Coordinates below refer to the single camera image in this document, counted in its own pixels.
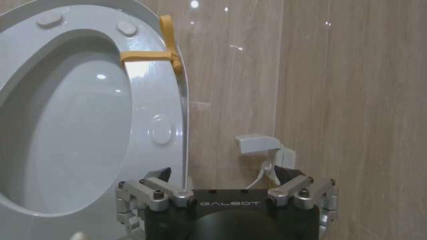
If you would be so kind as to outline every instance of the marble tile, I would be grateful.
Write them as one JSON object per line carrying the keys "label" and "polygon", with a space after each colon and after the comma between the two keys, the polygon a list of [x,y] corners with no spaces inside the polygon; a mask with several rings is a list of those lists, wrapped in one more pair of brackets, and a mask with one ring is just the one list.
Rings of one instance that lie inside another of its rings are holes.
{"label": "marble tile", "polygon": [[336,178],[330,239],[427,239],[427,4],[330,0],[314,14],[299,4],[312,6],[284,2],[276,135],[310,175]]}
{"label": "marble tile", "polygon": [[159,14],[173,19],[175,38],[179,44],[189,79],[189,100],[212,101],[212,85],[226,80],[230,62],[230,19],[224,11],[230,0],[199,0],[197,7],[189,0],[143,0]]}
{"label": "marble tile", "polygon": [[283,2],[231,1],[230,62],[224,81],[213,86],[219,121],[219,168],[250,167],[239,158],[235,136],[275,131]]}
{"label": "marble tile", "polygon": [[189,102],[188,166],[216,169],[216,149],[212,138],[212,110],[205,102]]}
{"label": "marble tile", "polygon": [[218,169],[208,166],[188,166],[193,189],[218,188]]}

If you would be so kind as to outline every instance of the beige tile wall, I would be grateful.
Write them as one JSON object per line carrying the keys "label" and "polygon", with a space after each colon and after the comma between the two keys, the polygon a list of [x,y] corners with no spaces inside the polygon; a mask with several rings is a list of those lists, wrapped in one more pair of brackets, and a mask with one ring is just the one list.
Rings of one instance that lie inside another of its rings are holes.
{"label": "beige tile wall", "polygon": [[19,5],[31,2],[31,0],[0,0],[0,13],[7,12]]}
{"label": "beige tile wall", "polygon": [[427,2],[284,0],[276,135],[340,186],[328,239],[427,239]]}

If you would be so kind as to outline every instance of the white plastic fixture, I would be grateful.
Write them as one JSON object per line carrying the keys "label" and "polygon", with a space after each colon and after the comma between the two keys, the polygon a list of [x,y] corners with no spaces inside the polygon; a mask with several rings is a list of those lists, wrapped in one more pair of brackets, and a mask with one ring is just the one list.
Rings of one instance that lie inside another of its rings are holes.
{"label": "white plastic fixture", "polygon": [[171,167],[185,187],[188,89],[133,0],[37,0],[0,16],[0,239],[112,240],[115,188]]}
{"label": "white plastic fixture", "polygon": [[235,139],[242,155],[268,152],[271,150],[276,151],[274,159],[262,163],[258,177],[247,186],[247,189],[250,189],[262,180],[264,175],[274,181],[276,185],[279,185],[280,181],[275,173],[275,165],[283,168],[294,169],[296,161],[295,151],[290,148],[286,148],[280,141],[272,136],[248,134],[239,135],[235,137]]}

